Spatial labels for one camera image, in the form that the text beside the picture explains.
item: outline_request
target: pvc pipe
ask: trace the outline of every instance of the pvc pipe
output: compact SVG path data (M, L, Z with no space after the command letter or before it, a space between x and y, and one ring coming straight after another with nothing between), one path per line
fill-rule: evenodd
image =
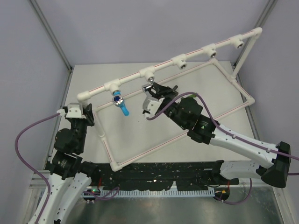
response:
M254 42L256 41L256 39L257 39L257 38L259 37L259 35L261 34L261 32L262 32L262 29L261 29L261 28L255 28L255 29L253 29L253 30L251 30L251 31L249 31L249 32L247 32L247 33L245 33L245 34L242 34L242 39L247 39L247 38L250 38L250 37L252 37L252 36L256 36L255 38L253 38L254 40L252 40L252 42L253 42L252 45L253 45ZM221 41L221 42L216 43L215 46L216 46L217 48L220 48L220 47L224 47L224 46L227 46L227 45L230 45L230 44L233 44L232 41L231 41L230 39L227 39L227 40L225 40L225 41ZM252 45L251 45L251 46L249 46L249 45L247 46L247 48L246 48L246 50L248 50L248 51L247 51L247 55L248 55L250 49L252 48ZM192 51L192 52L187 53L187 54L186 54L186 59L190 59L190 58L192 58L192 57L195 57L195 56L204 54L205 51L203 50L203 48L205 48L205 47L202 47L202 48L200 48L200 49L198 49L198 50L195 50L195 51ZM244 63L244 61L245 61L245 59L246 59L246 57L247 57L247 55L245 55L245 52L244 52L244 54L243 54L244 57L242 57L242 58L240 59L240 62L238 63L239 66L237 65L237 67L236 67L236 69L235 69L236 72L233 73L233 76L232 76L232 77L236 77L237 72L239 71L239 69L241 68L242 64ZM154 68L155 68L155 71L158 71L158 70L161 70L161 69L170 67L170 66L172 66L172 65L173 65L172 60L169 60L169 61L160 63L160 64L158 64L158 65L155 65ZM137 78L139 78L139 77L140 77L140 73L137 72L137 73L134 73L134 74L132 74L132 75L123 77L123 78L121 78L121 79L119 79L119 80L120 80L121 84L123 84L123 83L130 82L130 81L132 81L132 80L134 80L134 79L137 79ZM84 92L84 93L80 93L80 94L78 94L78 95L77 95L77 99L78 99L79 102L82 102L82 101L88 100L88 99L90 99L92 96L95 96L95 95L97 95L97 94L99 94L99 93L101 93L101 92L104 92L104 91L105 91L104 86L99 86L99 87L97 87L97 88L95 88L95 89L93 89L93 90L86 91L86 92Z
M106 137L101 138L101 140L102 140L102 142L105 146L105 149L106 149L106 152L107 152L107 155L108 155L108 158L109 158L110 162L115 162L113 154L111 152L111 149L110 149L110 146L108 144L108 141L107 141Z
M225 41L218 42L215 45L216 45L217 48L222 48L222 47L227 46L229 44L231 44L230 39L227 39Z
M238 111L238 110L240 110L240 109L242 109L242 108L244 108L244 107L246 107L248 105L249 105L249 102L246 101L245 103L241 104L240 106L237 106L234 109L229 110L229 111L227 111L227 112L225 112L225 113L223 113L223 114L215 117L214 119L224 118L224 117L226 117L226 116L234 113L235 111ZM125 167L125 166L127 166L127 165L135 162L136 160L139 160L139 159L141 159L141 158L143 158L143 157L145 157L145 156L147 156L149 154L152 154L152 153L154 153L154 152L156 152L156 151L164 148L165 146L167 146L167 145L169 145L171 143L174 143L174 142L176 142L176 141L178 141L178 140L180 140L180 139L182 139L182 138L184 138L186 136L187 136L187 133L180 134L177 137L175 137L175 138L173 138L173 139L171 139L171 140L169 140L169 141L167 141L167 142L165 142L165 143L163 143L161 145L158 145L158 146L156 146L154 148L151 148L150 150L148 150L148 151L146 151L144 153L141 153L141 154L139 154L139 155L137 155L137 156L135 156L135 157L133 157L133 158L125 161L125 162L120 163L120 166L121 167Z
M170 66L172 66L172 60L163 62L161 64L157 64L157 65L154 66L154 68L155 68L156 71L159 71L159 70L165 69L165 68L170 67Z
M246 98L251 97L241 86L238 84L237 80L233 81L232 85Z
M214 119L221 119L221 118L224 118L224 117L226 117L226 116L228 116L228 115L230 115L230 114L232 114L232 113L234 113L234 112L236 112L236 111L239 111L240 109L243 109L243 108L246 107L246 106L249 106L249 101L246 101L245 103L243 103L243 104L241 104L241 105L235 107L234 109L231 109L231 110L229 110L229 111L226 111L225 113L223 113L222 115L219 115L218 117L215 117Z
M251 51L253 45L255 44L256 40L257 40L257 38L254 38L254 37L249 40L249 43L246 46L246 49L245 49L242 57L240 58L237 66L235 67L235 70L234 70L233 74L231 75L232 78L237 77L237 74L238 74L239 70L241 69L242 65L244 64L244 62L245 62L249 52Z
M139 72L121 78L121 79L120 79L120 82L121 82L121 84L124 84L124 83L131 82L131 81L133 81L134 79L138 79L138 78L140 78L140 73L139 73Z
M122 166L122 167L125 167L125 166L131 164L132 162L134 162L134 161L136 161L136 160L139 160L139 159L141 159L141 158L143 158L143 157L145 157L145 156L147 156L147 155L149 155L149 154L152 154L152 153L154 153L154 152L160 150L161 148L163 148L163 147L165 147L165 146L167 146L167 145L169 145L169 144L171 144L171 143L173 143L173 142L176 142L176 141L182 139L182 138L185 137L186 135L187 135L187 133L180 134L179 136L177 136L177 137L175 137L175 138L173 138L173 139L171 139L171 140L169 140L169 141L167 141L167 142L165 142L165 143L163 143L163 144L161 144L161 145L159 145L159 146L156 146L156 147L154 147L154 148L151 148L150 150L148 150L148 151L146 151L146 152L144 152L144 153L141 153L141 154L139 154L138 156L135 156L135 157L133 157L133 158L131 158L131 159L125 161L125 162L122 162L122 163L121 163L121 166Z
M224 74L224 76L229 80L229 82L232 84L233 78L231 77L231 74L229 74L219 63L219 61L216 58L211 59L211 62Z
M103 126L100 122L100 119L95 111L93 112L93 117L94 117L94 127L98 132L98 136L100 138L103 138L105 136L105 131L104 131Z
M167 83L167 82L169 82L169 81L171 81L171 80L173 80L173 79L176 79L176 78L179 78L179 77L181 77L181 76L184 76L184 75L186 75L186 74L188 74L188 73L190 73L190 72L196 71L196 70L201 69L201 68L203 68L203 67L205 67L205 66L208 66L208 65L210 65L210 64L212 64L212 62L211 62L211 61L207 61L207 62L202 63L202 64L200 64L200 65L197 65L197 66L195 66L195 67L193 67L193 68L190 68L190 69L188 69L188 70L185 70L185 71L183 71L183 72L180 72L180 73L178 73L178 74L176 74L176 75L174 75L174 76L170 76L170 77L168 77L168 78L166 78L166 79L163 79L163 80L161 80L160 82L157 82L157 83L158 83L158 84L164 84L164 83ZM128 94L128 95L123 96L123 98L124 98L124 99L128 99L128 98L131 98L131 97L133 97L133 96L136 96L136 95L138 95L138 94L140 94L140 93L142 93L142 90L137 90L137 91L135 91L135 92L132 92L132 93L130 93L130 94ZM106 108L106 107L111 106L111 105L113 105L112 102L105 103L105 104L100 105L100 106L98 106L97 108L95 108L94 111L98 112L98 111L100 111L100 110L102 110L102 109L104 109L104 108Z

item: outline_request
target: robotic arm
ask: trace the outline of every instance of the robotic arm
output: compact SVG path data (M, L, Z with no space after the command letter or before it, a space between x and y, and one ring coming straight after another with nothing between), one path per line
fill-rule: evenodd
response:
M64 224L82 192L92 181L100 178L96 164L82 162L82 157L77 156L84 151L87 127L94 125L92 105L83 108L80 104L69 104L62 110L71 123L71 128L64 128L55 136L54 148L57 152L49 165L51 193L43 208L47 200L47 189L45 190L28 224L36 223L41 210L43 212L39 224Z
M192 97L181 98L179 103L171 103L178 92L174 88L151 82L142 87L147 97L143 103L143 114L149 120L162 112L188 130L187 135L198 143L211 144L232 150L252 161L217 161L212 170L216 182L227 182L235 178L261 178L265 183L284 188L290 166L290 159L276 154L290 154L290 145L260 142L238 134L218 121L201 114L203 107ZM100 179L99 168L91 162L82 162L86 131L94 125L92 105L83 108L81 104L69 104L62 114L71 123L70 129L62 129L55 136L57 150L50 164L50 195L45 191L39 206L28 224L64 224L82 192L91 182Z
M290 145L280 142L278 145L251 139L229 128L215 123L211 118L201 114L203 107L191 96L181 98L179 103L168 105L177 95L174 88L152 83L142 87L147 97L143 103L143 114L147 119L163 113L179 125L188 130L187 135L198 143L220 146L246 156L252 161L224 162L219 161L220 176L228 180L234 178L261 178L265 183L284 188L291 160L283 155L290 154Z

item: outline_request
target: white connector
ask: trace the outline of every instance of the white connector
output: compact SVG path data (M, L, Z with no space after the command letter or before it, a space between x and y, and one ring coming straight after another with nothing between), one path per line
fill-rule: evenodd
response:
M256 102L256 100L252 96L246 97L246 100L249 102L249 105L252 105Z
M260 27L257 27L257 28L254 28L253 31L254 31L254 34L255 34L254 37L257 39L257 38L259 38L260 35L262 34L263 29L260 28Z
M155 67L154 66L149 66L147 68L144 68L144 69L140 69L139 70L139 73L140 73L140 78L144 77L145 80L147 82L150 81L150 78L155 78Z
M119 79L112 80L104 84L105 91L110 91L113 94L115 91L119 91L121 86L121 81Z
M91 96L90 92L89 91L85 91L85 92L79 93L77 95L77 101L83 102L83 101L86 101L86 100L90 99L91 97L92 96Z
M122 169L122 165L113 161L110 163L111 169L113 172L119 171L120 169Z
M64 109L59 109L57 111L57 113L59 113L60 116L64 116L65 115L65 110Z
M187 67L187 56L185 54L178 55L176 57L173 57L172 59L172 64L177 65L179 69L184 69Z
M217 54L216 51L216 44L212 43L209 45L206 45L202 48L202 50L204 51L204 53L206 53L210 58L214 58Z
M244 42L242 41L242 35L233 36L230 38L230 41L236 49L240 49L244 45Z

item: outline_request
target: white wall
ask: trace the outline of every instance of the white wall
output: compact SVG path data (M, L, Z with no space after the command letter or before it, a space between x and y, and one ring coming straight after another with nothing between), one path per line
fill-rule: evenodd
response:
M67 70L25 0L3 1L0 7L0 220L19 223L32 172L17 158L14 139L29 124L59 107ZM21 154L41 169L54 120L34 127L21 138Z
M278 1L240 73L245 89L256 99L251 108L262 139L288 142L295 156L299 156L298 10L298 0ZM291 172L299 172L299 161L292 160ZM299 212L299 177L289 177L287 187Z
M166 61L251 30L268 0L38 0L72 65ZM233 47L217 58L236 61ZM196 60L207 60L206 57Z

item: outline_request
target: white tabletop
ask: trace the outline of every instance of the white tabletop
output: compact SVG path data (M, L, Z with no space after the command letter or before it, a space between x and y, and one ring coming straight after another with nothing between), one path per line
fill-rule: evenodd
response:
M230 62L220 63L229 73L232 72ZM80 92L91 90L103 85L105 82L124 77L155 64L157 63L76 65L65 104L76 102L76 96ZM188 63L188 68L198 64L199 62ZM155 73L155 81L179 72L181 71L176 66L166 68ZM126 95L139 90L143 84L146 84L144 78L124 84L121 86L121 93ZM197 92L206 101L214 117L242 104L238 90L227 81L214 65L208 65L164 85L170 87L178 85L177 91L179 94L187 91ZM142 115L144 99L145 94L141 93L126 100L127 109L130 112L128 117L125 117L121 110L114 105L98 112L117 162L123 162L184 132L165 115L161 115L154 121L145 120ZM93 107L97 107L111 100L110 92L104 92L93 97L89 102L93 104ZM234 131L253 137L245 109L241 109L219 121ZM61 119L59 129L62 128L70 128L70 123L65 119ZM80 156L85 161L109 162L105 148L97 137L94 127L88 127L87 129L84 153ZM189 137L185 137L137 162L215 160L236 161L248 159L227 149L203 143L199 144Z

